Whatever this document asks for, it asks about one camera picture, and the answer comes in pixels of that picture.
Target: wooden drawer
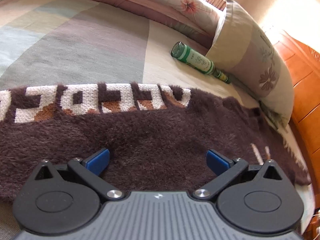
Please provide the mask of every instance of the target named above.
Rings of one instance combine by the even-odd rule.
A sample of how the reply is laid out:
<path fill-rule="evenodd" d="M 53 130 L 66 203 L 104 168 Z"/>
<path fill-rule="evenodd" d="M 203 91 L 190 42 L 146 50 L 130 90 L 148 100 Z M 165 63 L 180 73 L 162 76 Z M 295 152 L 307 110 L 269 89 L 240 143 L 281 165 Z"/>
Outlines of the wooden drawer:
<path fill-rule="evenodd" d="M 286 61 L 290 57 L 294 55 L 294 52 L 290 50 L 288 47 L 286 47 L 283 42 L 278 42 L 275 45 L 273 45 L 278 52 L 279 56 L 283 59 L 283 61 Z"/>
<path fill-rule="evenodd" d="M 320 148 L 320 106 L 317 106 L 298 124 L 299 132 L 306 144 L 309 154 Z"/>
<path fill-rule="evenodd" d="M 287 59 L 285 64 L 289 68 L 294 86 L 312 72 L 310 66 L 297 55 L 293 55 Z"/>
<path fill-rule="evenodd" d="M 300 122 L 319 104 L 320 77 L 311 72 L 294 87 L 293 115 L 296 122 Z"/>
<path fill-rule="evenodd" d="M 313 153 L 311 156 L 311 162 L 313 166 L 313 170 L 315 171 L 315 175 L 317 178 L 320 178 L 320 169 L 319 169 L 319 163 L 320 163 L 320 149 L 317 150 L 315 153 Z"/>

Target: pillowcase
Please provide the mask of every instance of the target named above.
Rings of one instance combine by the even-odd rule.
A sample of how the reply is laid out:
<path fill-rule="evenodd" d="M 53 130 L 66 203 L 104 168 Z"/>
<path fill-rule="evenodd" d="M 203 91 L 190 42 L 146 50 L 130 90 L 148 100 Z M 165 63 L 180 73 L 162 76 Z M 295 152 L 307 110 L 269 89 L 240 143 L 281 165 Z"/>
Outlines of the pillowcase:
<path fill-rule="evenodd" d="M 289 70 L 252 17 L 237 2 L 226 2 L 206 57 L 248 88 L 271 119 L 287 125 L 294 100 Z"/>

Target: black circular cap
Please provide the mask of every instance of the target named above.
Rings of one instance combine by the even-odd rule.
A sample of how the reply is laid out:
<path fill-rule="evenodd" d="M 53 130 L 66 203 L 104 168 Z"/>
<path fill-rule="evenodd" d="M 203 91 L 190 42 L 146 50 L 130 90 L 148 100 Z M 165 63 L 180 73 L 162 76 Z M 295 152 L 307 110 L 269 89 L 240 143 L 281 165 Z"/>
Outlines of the black circular cap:
<path fill-rule="evenodd" d="M 55 213 L 69 208 L 73 203 L 73 197 L 62 191 L 52 191 L 40 195 L 36 200 L 38 209 L 43 212 Z"/>
<path fill-rule="evenodd" d="M 87 224 L 99 211 L 92 189 L 63 180 L 36 180 L 24 187 L 13 203 L 13 213 L 27 231 L 61 235 Z"/>
<path fill-rule="evenodd" d="M 268 191 L 254 191 L 244 197 L 246 206 L 257 212 L 272 212 L 281 205 L 281 199 Z"/>
<path fill-rule="evenodd" d="M 299 195 L 281 180 L 265 180 L 236 184 L 222 191 L 217 199 L 221 215 L 249 234 L 295 229 L 303 214 Z"/>

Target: orange wood furniture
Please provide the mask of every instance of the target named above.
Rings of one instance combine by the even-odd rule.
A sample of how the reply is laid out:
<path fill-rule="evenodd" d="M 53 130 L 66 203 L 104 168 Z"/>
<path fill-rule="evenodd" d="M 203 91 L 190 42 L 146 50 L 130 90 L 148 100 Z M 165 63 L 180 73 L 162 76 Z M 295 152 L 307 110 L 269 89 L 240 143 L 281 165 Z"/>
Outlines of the orange wood furniture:
<path fill-rule="evenodd" d="M 308 165 L 320 208 L 320 54 L 283 30 L 266 32 L 287 65 L 294 85 L 290 126 Z"/>
<path fill-rule="evenodd" d="M 318 240 L 320 239 L 318 235 L 317 228 L 320 226 L 318 217 L 315 216 L 311 219 L 310 224 L 308 225 L 306 231 L 303 234 L 303 239 L 305 240 Z"/>

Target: metal screw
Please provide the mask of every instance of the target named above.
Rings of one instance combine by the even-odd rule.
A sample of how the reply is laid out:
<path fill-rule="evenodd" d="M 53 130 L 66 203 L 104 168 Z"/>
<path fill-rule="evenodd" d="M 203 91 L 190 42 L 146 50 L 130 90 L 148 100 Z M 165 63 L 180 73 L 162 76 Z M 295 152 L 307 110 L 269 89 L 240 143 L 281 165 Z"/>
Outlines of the metal screw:
<path fill-rule="evenodd" d="M 113 189 L 107 192 L 107 196 L 109 198 L 120 198 L 122 197 L 123 193 L 120 190 Z"/>
<path fill-rule="evenodd" d="M 160 198 L 162 198 L 162 197 L 163 197 L 163 195 L 162 195 L 162 194 L 160 194 L 160 193 L 158 193 L 157 195 L 154 195 L 154 197 L 155 197 L 155 198 L 157 198 L 157 199 L 160 199 Z"/>
<path fill-rule="evenodd" d="M 209 190 L 206 190 L 206 189 L 204 189 L 204 188 L 201 188 L 201 189 L 197 189 L 197 190 L 195 191 L 195 195 L 196 195 L 197 197 L 209 197 L 209 196 L 210 196 L 210 192 L 209 192 Z"/>

